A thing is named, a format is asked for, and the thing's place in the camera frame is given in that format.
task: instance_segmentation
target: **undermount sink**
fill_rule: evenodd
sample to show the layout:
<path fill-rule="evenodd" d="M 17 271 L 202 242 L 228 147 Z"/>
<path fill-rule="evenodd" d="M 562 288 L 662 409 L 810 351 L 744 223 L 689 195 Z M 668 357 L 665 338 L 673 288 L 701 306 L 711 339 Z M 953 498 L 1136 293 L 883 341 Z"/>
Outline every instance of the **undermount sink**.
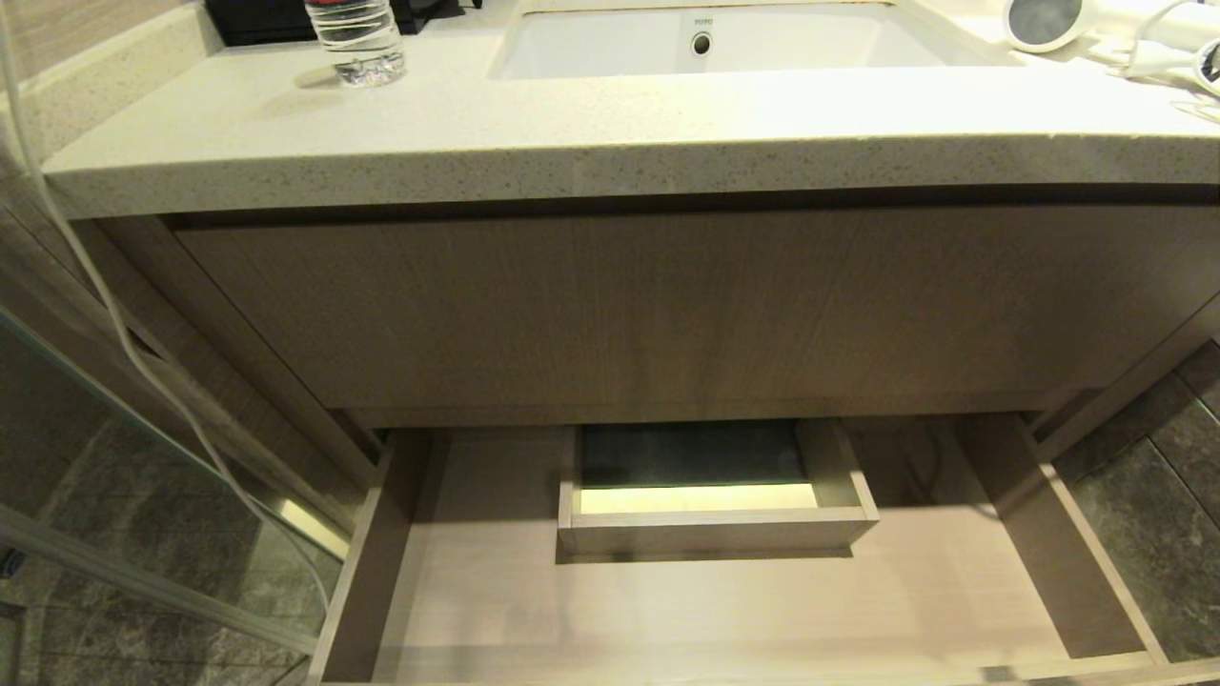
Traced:
<path fill-rule="evenodd" d="M 926 10 L 813 2 L 522 15 L 493 78 L 1003 63 Z"/>

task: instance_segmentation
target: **drawer front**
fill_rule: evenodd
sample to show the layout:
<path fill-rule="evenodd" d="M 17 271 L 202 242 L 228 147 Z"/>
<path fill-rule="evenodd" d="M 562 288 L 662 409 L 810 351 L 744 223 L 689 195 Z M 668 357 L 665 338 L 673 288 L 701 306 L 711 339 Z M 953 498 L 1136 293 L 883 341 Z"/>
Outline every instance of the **drawer front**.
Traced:
<path fill-rule="evenodd" d="M 325 405 L 460 416 L 1103 387 L 1220 292 L 1216 218 L 936 208 L 178 236 Z"/>

